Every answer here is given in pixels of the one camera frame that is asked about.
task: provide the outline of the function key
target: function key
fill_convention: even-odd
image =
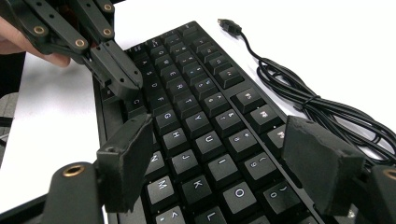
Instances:
[[[233,109],[216,116],[214,126],[220,137],[228,137],[245,127]]]
[[[286,180],[258,192],[259,201],[274,222],[285,221],[302,210],[303,204]]]
[[[280,172],[265,152],[245,161],[241,171],[252,189],[271,183],[280,176]]]
[[[208,63],[205,64],[205,66],[213,76],[231,67],[230,63],[223,55],[210,60]]]
[[[247,120],[256,133],[264,133],[282,122],[269,105],[264,105],[247,114]]]
[[[241,218],[249,216],[259,208],[256,198],[245,182],[225,190],[221,196],[227,217],[233,223],[239,223]]]
[[[279,159],[285,138],[286,124],[283,124],[271,132],[262,135],[262,140],[268,146],[275,158]]]
[[[234,67],[220,72],[218,76],[215,76],[215,78],[224,90],[244,81]]]
[[[215,117],[219,113],[222,113],[231,108],[225,97],[221,92],[215,93],[202,102],[202,108],[210,118]]]
[[[197,27],[192,23],[187,23],[178,28],[178,31],[182,36],[190,35],[198,31]]]
[[[201,215],[195,218],[196,224],[227,224],[220,209],[216,206],[204,211]]]
[[[252,88],[236,94],[232,99],[242,114],[246,114],[253,109],[257,109],[261,105],[264,105],[264,100]]]
[[[180,207],[176,206],[155,217],[155,222],[157,224],[184,224],[186,220],[181,213]]]
[[[148,206],[156,213],[177,201],[177,195],[169,176],[160,178],[147,186]]]

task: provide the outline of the black cable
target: black cable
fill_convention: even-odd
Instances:
[[[270,59],[260,57],[251,49],[248,39],[242,33],[242,28],[233,21],[219,20],[219,25],[228,34],[243,38],[248,52],[258,60],[257,75],[270,90],[294,102],[296,104],[295,108],[302,111],[309,119],[328,129],[350,145],[359,150],[362,147],[369,148],[381,158],[381,160],[376,160],[366,156],[367,166],[370,167],[375,164],[396,165],[396,134],[391,129],[352,106],[320,98],[289,68]],[[373,133],[374,138],[368,139],[351,131],[347,126],[340,123],[339,119]],[[393,153],[378,144],[381,140],[390,145]]]

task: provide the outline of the keyboard key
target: keyboard key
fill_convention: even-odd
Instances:
[[[198,210],[211,202],[212,190],[203,175],[183,184],[183,199],[189,210]]]
[[[160,135],[164,135],[180,127],[174,110],[168,110],[155,117],[154,125]]]
[[[218,88],[213,83],[210,77],[196,83],[192,88],[192,93],[194,93],[195,97],[198,101],[204,100],[206,97],[215,94],[218,92]]]
[[[186,128],[190,139],[195,139],[212,130],[212,126],[203,111],[183,120],[183,126]]]
[[[198,165],[198,161],[191,149],[172,158],[172,165],[176,182],[183,181],[201,172],[201,167]]]
[[[218,76],[215,76],[215,78],[224,90],[244,81],[244,79],[241,77],[241,75],[239,75],[234,67],[220,72]]]
[[[163,150],[167,157],[175,156],[176,154],[189,148],[190,144],[187,137],[181,128],[178,128],[163,136]]]
[[[210,60],[208,63],[205,64],[205,66],[213,76],[231,67],[230,63],[223,55]]]
[[[157,224],[185,224],[186,220],[179,206],[173,207],[168,211],[155,217]]]
[[[163,210],[177,202],[177,195],[169,176],[160,178],[147,186],[148,206],[151,213]]]
[[[241,171],[252,189],[261,188],[281,176],[265,152],[245,161]]]
[[[273,129],[268,134],[263,134],[262,139],[265,139],[265,145],[268,146],[271,153],[274,155],[275,158],[280,158],[280,152],[283,147],[283,140],[285,138],[285,129],[286,124],[283,124],[275,129]]]
[[[244,128],[244,123],[233,109],[215,117],[214,126],[220,137],[228,137]]]
[[[225,146],[235,161],[241,161],[261,148],[248,129],[230,136]]]
[[[264,105],[247,114],[247,120],[258,134],[266,132],[282,122],[269,105]]]
[[[195,218],[195,224],[227,224],[220,209],[216,206]]]
[[[221,156],[206,166],[209,181],[215,189],[222,189],[237,180],[241,174],[230,155]]]
[[[222,193],[223,207],[230,222],[239,223],[246,217],[259,209],[257,200],[248,187],[247,183],[242,182]]]
[[[194,141],[195,155],[201,162],[206,162],[225,152],[215,131],[207,133]]]
[[[145,178],[147,181],[152,181],[158,179],[161,176],[166,175],[168,172],[165,163],[163,162],[163,154],[160,151],[156,151],[152,154],[152,157],[148,164],[148,169],[145,173]]]
[[[258,197],[270,219],[284,221],[302,210],[302,202],[286,180],[261,190]]]
[[[233,97],[233,102],[242,114],[246,114],[264,105],[264,100],[252,88],[236,94],[235,97]]]
[[[211,119],[231,108],[221,92],[215,93],[203,100],[202,108]]]

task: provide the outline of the keyboard frame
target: keyboard frame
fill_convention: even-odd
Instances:
[[[290,186],[293,188],[293,190],[296,192],[296,194],[299,196],[301,199],[302,203],[306,206],[307,210],[310,212],[311,216],[315,218],[315,220],[318,223],[339,223],[336,221],[334,218],[329,217],[326,218],[326,222],[324,221],[323,218],[321,217],[318,212],[315,210],[314,203],[312,200],[309,198],[309,196],[306,194],[304,189],[299,189],[296,184],[291,180],[290,176],[286,172],[286,170],[282,167],[282,165],[279,163],[279,161],[272,155],[271,151],[267,148],[267,146],[264,144],[264,142],[261,140],[258,134],[253,130],[253,128],[250,126],[248,121],[245,119],[244,115],[238,110],[234,102],[231,100],[231,97],[235,96],[237,93],[247,90],[249,88],[253,88],[254,91],[256,91],[260,97],[264,100],[265,103],[267,103],[271,108],[279,115],[279,117],[282,119],[283,123],[286,123],[287,120],[287,115],[279,108],[279,106],[264,92],[264,90],[256,84],[256,82],[236,63],[231,56],[225,51],[205,30],[202,28],[196,21],[190,21],[185,24],[191,24],[194,23],[194,25],[197,26],[198,32],[202,32],[206,37],[209,38],[209,40],[212,42],[212,44],[218,48],[219,52],[222,55],[225,55],[230,64],[233,65],[233,67],[239,72],[239,74],[242,75],[244,78],[244,81],[230,87],[227,90],[224,90],[219,83],[216,81],[214,76],[207,70],[205,65],[198,60],[198,63],[205,69],[206,73],[208,74],[209,77],[214,80],[214,83],[216,84],[219,92],[221,92],[224,97],[227,98],[227,101],[231,105],[232,109],[237,113],[239,118],[244,122],[246,125],[247,129],[251,131],[251,133],[255,136],[256,140],[258,143],[261,145],[261,147],[264,149],[264,152],[270,157],[271,161],[274,163],[276,168],[280,171],[280,173],[285,177],[285,179],[289,182]],[[195,56],[195,58],[199,59],[197,54],[192,50],[191,48],[191,42],[195,40],[192,35],[189,35],[186,37],[181,37],[183,39],[183,42],[185,45],[189,48],[190,52]],[[100,141],[100,146],[102,146],[106,140],[107,137],[110,136],[112,133],[114,133],[117,130],[117,127],[119,127],[120,123],[117,121],[117,119],[112,118],[112,115],[118,114],[117,111],[119,111],[116,107],[118,104],[117,102],[115,103],[110,103],[110,104],[103,104],[102,98],[101,98],[101,86],[99,82],[97,82],[94,78],[93,80],[93,90],[94,90],[94,98],[95,98],[95,107],[96,107],[96,117],[97,117],[97,123],[98,123],[98,133],[99,133],[99,141]],[[109,223],[120,223],[118,220],[118,217],[116,214],[108,214],[108,220]]]

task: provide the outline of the finger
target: finger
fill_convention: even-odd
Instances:
[[[17,46],[20,49],[26,50],[29,53],[34,54],[35,56],[42,58],[50,63],[54,63],[61,67],[66,67],[70,64],[70,58],[60,55],[60,54],[50,54],[44,55],[40,53],[37,49],[35,49],[32,44],[27,40],[24,35],[0,17],[0,36],[8,39],[11,43]]]

